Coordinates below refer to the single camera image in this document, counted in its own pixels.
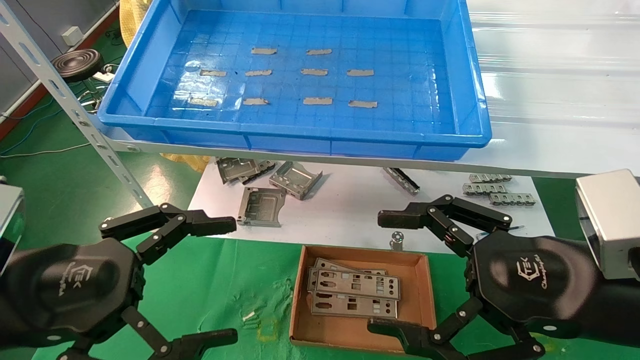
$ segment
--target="stool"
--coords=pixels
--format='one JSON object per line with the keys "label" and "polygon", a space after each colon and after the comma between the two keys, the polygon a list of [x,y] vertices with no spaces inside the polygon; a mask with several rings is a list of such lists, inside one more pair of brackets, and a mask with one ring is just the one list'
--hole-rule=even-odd
{"label": "stool", "polygon": [[[73,50],[51,60],[51,64],[67,84],[82,81],[86,91],[78,97],[78,101],[83,107],[88,107],[88,113],[96,113],[102,101],[99,90],[107,87],[95,86],[92,81],[92,76],[104,66],[102,55],[93,49]],[[82,102],[87,95],[91,95],[91,100]]]}

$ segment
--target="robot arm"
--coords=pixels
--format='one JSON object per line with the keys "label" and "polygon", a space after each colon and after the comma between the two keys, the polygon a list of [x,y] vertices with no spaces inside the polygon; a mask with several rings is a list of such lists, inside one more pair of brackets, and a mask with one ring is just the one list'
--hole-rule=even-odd
{"label": "robot arm", "polygon": [[[92,245],[55,245],[15,253],[0,277],[0,348],[46,347],[75,341],[58,360],[88,355],[130,325],[153,349],[150,360],[198,360],[211,347],[237,341],[235,329],[185,335],[168,341],[138,312],[151,265],[188,234],[226,234],[233,217],[209,218],[202,210],[170,204],[147,208],[99,226]],[[133,252],[122,240],[157,229]]]}
{"label": "robot arm", "polygon": [[[474,244],[451,219],[489,235]],[[436,329],[372,318],[369,331],[397,337],[407,354],[436,360],[537,359],[545,349],[529,332],[640,347],[634,331],[640,321],[635,310],[640,282],[605,279],[584,241],[513,236],[507,232],[510,224],[509,215],[451,195],[410,203],[402,211],[380,211],[378,225],[426,227],[467,258],[464,276],[470,299]],[[450,340],[477,315],[515,344],[467,356],[458,352]]]}

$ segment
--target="white metal shelf post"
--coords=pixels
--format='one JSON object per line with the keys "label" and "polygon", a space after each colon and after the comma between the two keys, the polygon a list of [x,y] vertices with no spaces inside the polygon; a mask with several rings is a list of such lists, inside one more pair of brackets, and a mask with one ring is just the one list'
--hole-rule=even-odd
{"label": "white metal shelf post", "polygon": [[4,35],[31,71],[42,81],[49,93],[60,104],[71,121],[80,129],[84,137],[91,143],[107,166],[119,178],[120,182],[136,198],[140,206],[143,208],[153,206],[142,186],[120,161],[118,154],[113,150],[110,143],[92,125],[90,117],[94,115],[87,113],[80,105],[73,91],[62,80],[56,69],[51,65],[51,62],[33,41],[4,0],[0,0],[0,33]]}

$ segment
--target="white wall socket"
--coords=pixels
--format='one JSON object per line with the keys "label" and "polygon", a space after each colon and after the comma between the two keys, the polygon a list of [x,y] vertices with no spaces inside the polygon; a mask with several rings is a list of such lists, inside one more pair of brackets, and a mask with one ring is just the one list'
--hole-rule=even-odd
{"label": "white wall socket", "polygon": [[65,40],[65,43],[69,46],[76,45],[82,40],[84,34],[77,26],[72,26],[69,30],[66,30],[64,34],[62,34],[62,39]]}

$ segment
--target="wall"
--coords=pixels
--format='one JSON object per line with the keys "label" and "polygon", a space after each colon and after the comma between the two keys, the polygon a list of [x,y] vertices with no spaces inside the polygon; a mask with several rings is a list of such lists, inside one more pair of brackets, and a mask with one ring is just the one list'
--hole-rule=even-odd
{"label": "wall", "polygon": [[[49,59],[70,47],[62,33],[77,26],[86,33],[117,0],[5,0]],[[6,111],[37,80],[0,35],[0,112]]]}

